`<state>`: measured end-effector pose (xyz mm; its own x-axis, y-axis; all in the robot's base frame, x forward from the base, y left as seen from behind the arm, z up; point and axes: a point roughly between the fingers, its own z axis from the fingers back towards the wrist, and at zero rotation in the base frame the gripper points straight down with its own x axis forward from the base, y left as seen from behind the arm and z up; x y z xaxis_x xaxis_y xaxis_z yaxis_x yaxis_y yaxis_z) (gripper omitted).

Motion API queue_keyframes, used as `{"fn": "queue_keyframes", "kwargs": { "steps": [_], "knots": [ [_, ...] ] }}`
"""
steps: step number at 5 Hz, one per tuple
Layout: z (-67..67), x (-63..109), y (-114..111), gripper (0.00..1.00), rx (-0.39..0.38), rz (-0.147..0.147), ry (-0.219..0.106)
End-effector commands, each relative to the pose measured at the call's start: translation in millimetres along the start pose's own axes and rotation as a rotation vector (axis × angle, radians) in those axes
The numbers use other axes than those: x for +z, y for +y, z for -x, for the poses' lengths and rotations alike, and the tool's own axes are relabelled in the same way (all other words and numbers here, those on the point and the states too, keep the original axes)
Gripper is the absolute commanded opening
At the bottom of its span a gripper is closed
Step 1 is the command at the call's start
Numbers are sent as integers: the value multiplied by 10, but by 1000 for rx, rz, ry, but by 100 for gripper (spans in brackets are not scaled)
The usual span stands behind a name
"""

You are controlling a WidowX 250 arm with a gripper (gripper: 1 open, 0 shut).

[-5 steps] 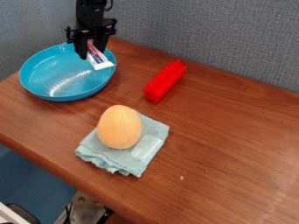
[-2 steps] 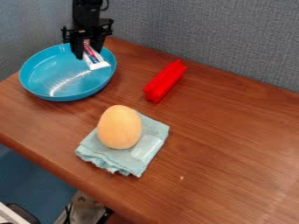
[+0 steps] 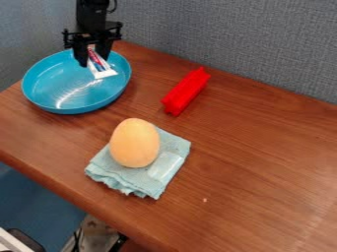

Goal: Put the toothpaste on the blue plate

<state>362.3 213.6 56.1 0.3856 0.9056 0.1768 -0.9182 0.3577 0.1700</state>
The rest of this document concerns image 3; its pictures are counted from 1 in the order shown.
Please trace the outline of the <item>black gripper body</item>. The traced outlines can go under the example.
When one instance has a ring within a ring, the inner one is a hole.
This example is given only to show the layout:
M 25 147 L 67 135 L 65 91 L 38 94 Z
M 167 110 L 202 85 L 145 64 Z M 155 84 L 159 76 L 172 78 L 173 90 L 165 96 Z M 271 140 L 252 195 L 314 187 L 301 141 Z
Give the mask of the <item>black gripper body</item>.
M 123 37 L 121 28 L 123 23 L 112 21 L 107 21 L 101 29 L 87 29 L 76 24 L 61 32 L 63 46 L 72 48 L 77 36 L 83 36 L 87 44 L 96 44 L 100 40 L 120 40 Z

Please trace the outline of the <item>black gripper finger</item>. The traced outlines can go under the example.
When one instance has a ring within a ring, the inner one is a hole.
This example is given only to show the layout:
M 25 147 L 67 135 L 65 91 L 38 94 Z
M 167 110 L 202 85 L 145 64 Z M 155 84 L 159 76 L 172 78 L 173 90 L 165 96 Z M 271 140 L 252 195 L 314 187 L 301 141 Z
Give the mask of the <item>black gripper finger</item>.
M 101 56 L 104 60 L 107 60 L 111 53 L 113 39 L 103 34 L 99 34 L 96 38 L 97 38 L 97 41 L 95 43 L 96 53 Z
M 73 50 L 73 57 L 79 62 L 81 67 L 87 67 L 87 60 L 88 60 L 88 48 L 87 42 L 81 35 L 75 35 L 72 37 L 72 50 Z

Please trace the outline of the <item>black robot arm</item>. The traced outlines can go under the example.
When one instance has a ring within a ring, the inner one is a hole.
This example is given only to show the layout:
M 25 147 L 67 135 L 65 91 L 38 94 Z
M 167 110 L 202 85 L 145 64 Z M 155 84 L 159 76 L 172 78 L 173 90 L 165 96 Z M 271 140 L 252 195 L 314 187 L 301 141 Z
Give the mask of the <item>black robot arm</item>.
M 123 23 L 107 20 L 107 15 L 116 9 L 117 0 L 76 0 L 75 29 L 64 29 L 61 34 L 63 46 L 72 50 L 81 67 L 87 66 L 89 45 L 95 46 L 96 53 L 107 60 L 113 42 L 123 37 Z

